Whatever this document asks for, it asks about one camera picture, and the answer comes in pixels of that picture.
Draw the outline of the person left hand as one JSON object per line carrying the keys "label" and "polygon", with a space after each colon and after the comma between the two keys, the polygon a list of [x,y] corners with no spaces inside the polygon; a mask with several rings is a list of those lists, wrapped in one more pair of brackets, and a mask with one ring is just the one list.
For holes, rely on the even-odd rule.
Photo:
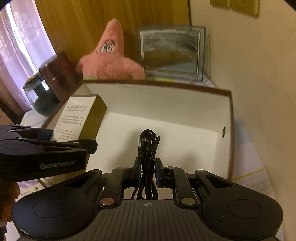
{"label": "person left hand", "polygon": [[11,212],[19,195],[18,183],[1,180],[1,220],[12,221]]}

